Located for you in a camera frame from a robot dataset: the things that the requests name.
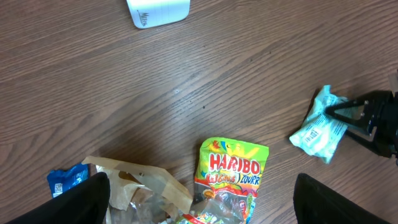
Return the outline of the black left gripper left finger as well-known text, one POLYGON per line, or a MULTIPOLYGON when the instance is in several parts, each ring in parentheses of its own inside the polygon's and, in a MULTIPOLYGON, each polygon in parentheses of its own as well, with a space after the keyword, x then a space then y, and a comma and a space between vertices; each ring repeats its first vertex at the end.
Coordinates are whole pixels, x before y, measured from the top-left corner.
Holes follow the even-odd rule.
POLYGON ((102 224, 109 198, 108 176, 99 172, 8 224, 102 224))

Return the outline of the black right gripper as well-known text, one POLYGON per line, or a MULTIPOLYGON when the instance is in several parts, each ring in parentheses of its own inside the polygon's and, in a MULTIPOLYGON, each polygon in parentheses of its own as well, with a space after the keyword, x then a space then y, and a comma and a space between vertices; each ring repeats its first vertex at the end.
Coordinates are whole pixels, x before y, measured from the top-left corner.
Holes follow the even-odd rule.
POLYGON ((329 106, 325 114, 355 128, 367 128, 371 122, 376 128, 372 141, 351 131, 345 134, 378 156, 397 156, 397 96, 383 90, 372 91, 371 96, 371 102, 350 100, 329 106))

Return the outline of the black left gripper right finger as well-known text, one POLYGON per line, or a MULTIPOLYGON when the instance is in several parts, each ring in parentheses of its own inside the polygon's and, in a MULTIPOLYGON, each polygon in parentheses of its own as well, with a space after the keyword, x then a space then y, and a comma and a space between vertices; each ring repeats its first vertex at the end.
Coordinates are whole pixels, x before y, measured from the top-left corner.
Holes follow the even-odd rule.
POLYGON ((293 201, 298 224, 386 222, 305 173, 297 176, 293 201))

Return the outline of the blue snack bar wrapper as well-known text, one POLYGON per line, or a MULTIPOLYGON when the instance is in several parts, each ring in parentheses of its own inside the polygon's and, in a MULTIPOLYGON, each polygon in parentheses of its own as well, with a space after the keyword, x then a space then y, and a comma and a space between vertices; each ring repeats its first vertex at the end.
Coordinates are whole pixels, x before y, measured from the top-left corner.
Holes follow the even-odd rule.
POLYGON ((77 164, 68 170, 52 170, 47 176, 52 197, 58 197, 90 176, 87 164, 77 164))

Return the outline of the light teal snack packet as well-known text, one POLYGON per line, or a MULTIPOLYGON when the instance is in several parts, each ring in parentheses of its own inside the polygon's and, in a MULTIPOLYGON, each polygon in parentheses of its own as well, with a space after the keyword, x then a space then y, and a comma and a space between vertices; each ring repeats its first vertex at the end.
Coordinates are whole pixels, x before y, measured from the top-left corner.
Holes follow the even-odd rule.
POLYGON ((323 86, 301 128, 289 137, 290 142, 309 156, 329 164, 348 125, 327 116, 325 110, 347 101, 346 97, 332 94, 330 85, 323 86))

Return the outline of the beige brown snack bag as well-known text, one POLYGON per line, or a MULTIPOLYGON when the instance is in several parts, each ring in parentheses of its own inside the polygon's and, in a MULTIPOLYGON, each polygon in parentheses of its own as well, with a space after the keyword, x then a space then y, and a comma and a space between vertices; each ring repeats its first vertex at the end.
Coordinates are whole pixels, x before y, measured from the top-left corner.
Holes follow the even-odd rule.
POLYGON ((189 190, 163 168, 95 156, 82 163, 109 179, 104 223, 175 223, 190 211, 189 190))

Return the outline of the green Haribo candy bag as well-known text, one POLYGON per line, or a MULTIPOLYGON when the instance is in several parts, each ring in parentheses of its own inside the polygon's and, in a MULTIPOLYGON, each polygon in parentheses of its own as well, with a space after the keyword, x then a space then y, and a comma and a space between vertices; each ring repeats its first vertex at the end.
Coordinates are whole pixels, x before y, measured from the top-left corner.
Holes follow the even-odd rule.
POLYGON ((191 209, 177 223, 248 224, 256 207, 267 146, 212 137, 200 146, 191 209))

